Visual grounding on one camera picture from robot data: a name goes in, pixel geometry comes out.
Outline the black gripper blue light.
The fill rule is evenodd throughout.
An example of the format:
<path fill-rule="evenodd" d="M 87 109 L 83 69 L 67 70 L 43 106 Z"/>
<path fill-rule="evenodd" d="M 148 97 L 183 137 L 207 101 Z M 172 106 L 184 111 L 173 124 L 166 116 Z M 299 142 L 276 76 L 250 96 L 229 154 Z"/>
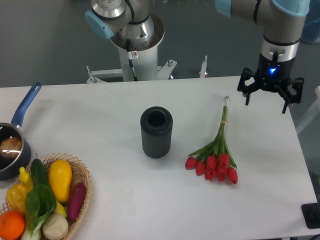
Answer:
<path fill-rule="evenodd" d="M 305 79 L 290 78 L 294 61 L 292 58 L 274 63 L 260 53 L 256 72 L 245 67 L 240 75 L 237 90 L 245 97 L 245 105 L 249 105 L 251 93 L 258 90 L 278 93 L 284 100 L 283 114 L 288 105 L 299 104 Z"/>

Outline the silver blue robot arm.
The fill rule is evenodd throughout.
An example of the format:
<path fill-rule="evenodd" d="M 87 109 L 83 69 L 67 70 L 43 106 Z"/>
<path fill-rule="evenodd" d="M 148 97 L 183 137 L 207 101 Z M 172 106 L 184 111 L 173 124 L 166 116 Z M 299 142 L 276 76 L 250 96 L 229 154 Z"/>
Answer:
<path fill-rule="evenodd" d="M 285 105 L 300 103 L 304 79 L 290 74 L 309 5 L 307 0 L 215 2 L 219 13 L 264 27 L 257 70 L 244 68 L 237 87 L 246 99 L 263 90 L 278 93 Z M 164 27 L 147 0 L 93 0 L 84 18 L 96 35 L 117 46 L 124 81 L 160 78 L 157 48 Z"/>

